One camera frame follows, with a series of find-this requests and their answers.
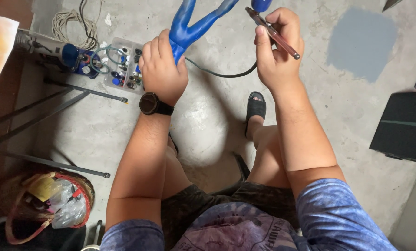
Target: dark shorts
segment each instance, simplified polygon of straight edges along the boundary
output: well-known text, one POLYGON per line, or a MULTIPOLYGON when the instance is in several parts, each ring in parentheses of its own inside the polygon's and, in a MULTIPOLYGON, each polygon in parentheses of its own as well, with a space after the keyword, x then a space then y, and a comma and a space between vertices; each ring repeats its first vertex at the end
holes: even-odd
POLYGON ((298 229, 295 201, 291 189, 275 188, 257 183, 242 182, 232 195, 209 195, 191 185, 178 194, 162 201, 162 228, 165 235, 165 250, 170 250, 182 238, 191 223, 212 206, 245 202, 274 217, 285 219, 298 229))

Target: person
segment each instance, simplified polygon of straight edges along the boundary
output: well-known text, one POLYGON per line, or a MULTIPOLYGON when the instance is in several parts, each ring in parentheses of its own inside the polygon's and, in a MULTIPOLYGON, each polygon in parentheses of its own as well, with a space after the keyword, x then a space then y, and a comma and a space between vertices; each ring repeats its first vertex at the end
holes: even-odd
MULTIPOLYGON (((279 8, 266 20, 303 55, 295 13, 279 8)), ((173 107, 188 72, 183 57, 175 65, 168 34, 144 45, 139 65, 145 90, 173 107)), ((256 158, 248 179, 231 197, 201 191, 177 159, 171 116, 141 113, 112 185, 101 250, 396 250, 346 184, 299 78, 301 60, 272 50, 263 26, 255 44, 277 125, 263 126, 265 99, 253 92, 245 134, 256 158)), ((151 97, 140 102, 143 112, 151 97)))

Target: plastic bag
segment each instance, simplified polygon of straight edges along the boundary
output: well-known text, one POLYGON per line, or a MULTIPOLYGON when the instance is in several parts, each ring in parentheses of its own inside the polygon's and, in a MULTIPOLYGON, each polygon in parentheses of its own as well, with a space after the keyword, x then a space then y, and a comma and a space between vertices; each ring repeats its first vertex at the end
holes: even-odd
POLYGON ((71 227, 79 223, 86 215, 86 201, 82 194, 72 198, 77 187, 68 180, 57 179, 51 185, 49 210, 55 214, 53 228, 71 227))

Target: metal blade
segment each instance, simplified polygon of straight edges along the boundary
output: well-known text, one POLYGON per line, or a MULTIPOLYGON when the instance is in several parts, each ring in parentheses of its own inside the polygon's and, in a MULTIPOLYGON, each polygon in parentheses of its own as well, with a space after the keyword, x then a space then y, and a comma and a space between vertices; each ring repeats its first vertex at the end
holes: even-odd
POLYGON ((400 3, 402 0, 388 0, 385 4, 385 7, 383 8, 382 12, 384 12, 385 10, 394 7, 394 5, 400 3))

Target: t-shirt sleeve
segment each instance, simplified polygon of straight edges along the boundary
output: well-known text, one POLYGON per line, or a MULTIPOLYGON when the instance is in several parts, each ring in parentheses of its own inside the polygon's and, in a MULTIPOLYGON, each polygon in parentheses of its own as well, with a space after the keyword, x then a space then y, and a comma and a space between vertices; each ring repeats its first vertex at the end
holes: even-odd
POLYGON ((322 179, 301 191, 296 210, 308 250, 395 251, 341 180, 322 179))
POLYGON ((120 222, 104 234, 100 250, 103 251, 163 251, 162 228, 149 220, 120 222))

